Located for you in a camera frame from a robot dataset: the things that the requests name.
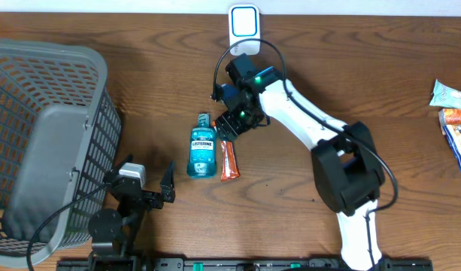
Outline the teal Listerine mouthwash bottle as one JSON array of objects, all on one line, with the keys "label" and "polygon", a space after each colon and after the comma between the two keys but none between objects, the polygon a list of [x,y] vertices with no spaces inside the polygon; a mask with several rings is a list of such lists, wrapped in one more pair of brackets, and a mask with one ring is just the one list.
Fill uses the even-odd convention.
[{"label": "teal Listerine mouthwash bottle", "polygon": [[187,174],[191,178],[212,178],[217,172],[215,161],[215,129],[210,123],[210,114],[201,113],[197,126],[190,133],[190,153]]}]

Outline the red snack bar wrapper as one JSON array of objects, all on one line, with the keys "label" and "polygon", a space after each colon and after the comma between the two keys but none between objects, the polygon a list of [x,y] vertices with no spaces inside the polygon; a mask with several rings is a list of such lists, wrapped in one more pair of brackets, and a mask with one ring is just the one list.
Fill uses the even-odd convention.
[{"label": "red snack bar wrapper", "polygon": [[221,181],[229,181],[240,177],[240,172],[238,170],[238,165],[235,157],[235,150],[233,142],[221,138],[220,146],[222,149],[222,173]]}]

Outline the light blue wipes pack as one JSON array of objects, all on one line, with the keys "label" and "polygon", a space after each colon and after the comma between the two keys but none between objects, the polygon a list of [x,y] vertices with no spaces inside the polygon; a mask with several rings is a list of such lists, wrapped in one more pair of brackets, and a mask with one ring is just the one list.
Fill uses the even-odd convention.
[{"label": "light blue wipes pack", "polygon": [[461,91],[445,86],[443,83],[436,80],[429,105],[461,110]]}]

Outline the orange small box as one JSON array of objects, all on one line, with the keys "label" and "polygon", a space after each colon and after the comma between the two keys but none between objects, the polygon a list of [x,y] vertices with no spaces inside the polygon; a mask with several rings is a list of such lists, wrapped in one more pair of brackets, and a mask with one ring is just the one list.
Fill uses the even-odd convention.
[{"label": "orange small box", "polygon": [[461,109],[443,108],[438,113],[441,129],[447,125],[461,125]]}]

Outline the yellow snack bag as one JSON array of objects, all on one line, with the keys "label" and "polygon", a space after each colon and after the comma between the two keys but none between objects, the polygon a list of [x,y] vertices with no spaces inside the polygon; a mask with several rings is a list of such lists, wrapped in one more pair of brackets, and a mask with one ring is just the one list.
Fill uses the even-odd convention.
[{"label": "yellow snack bag", "polygon": [[461,125],[446,125],[444,133],[461,171]]}]

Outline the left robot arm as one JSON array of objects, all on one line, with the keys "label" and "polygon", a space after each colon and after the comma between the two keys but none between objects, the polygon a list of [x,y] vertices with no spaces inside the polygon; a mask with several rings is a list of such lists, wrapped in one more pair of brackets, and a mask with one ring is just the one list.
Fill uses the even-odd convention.
[{"label": "left robot arm", "polygon": [[148,212],[174,202],[174,168],[175,163],[170,162],[159,183],[159,192],[144,189],[146,170],[141,164],[123,162],[105,174],[104,184],[118,206],[101,209],[89,220],[90,270],[151,269],[148,257],[135,249],[135,240]]}]

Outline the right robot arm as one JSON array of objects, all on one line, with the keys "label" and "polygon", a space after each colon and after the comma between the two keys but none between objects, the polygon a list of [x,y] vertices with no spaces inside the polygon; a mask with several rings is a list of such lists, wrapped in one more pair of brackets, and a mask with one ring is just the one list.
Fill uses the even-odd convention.
[{"label": "right robot arm", "polygon": [[373,156],[368,128],[323,112],[282,72],[258,69],[246,54],[231,60],[225,70],[231,83],[218,85],[213,94],[227,107],[215,121],[219,137],[233,142],[266,118],[284,125],[311,152],[317,192],[338,218],[342,260],[354,270],[375,267],[382,253],[371,210],[378,205],[384,173]]}]

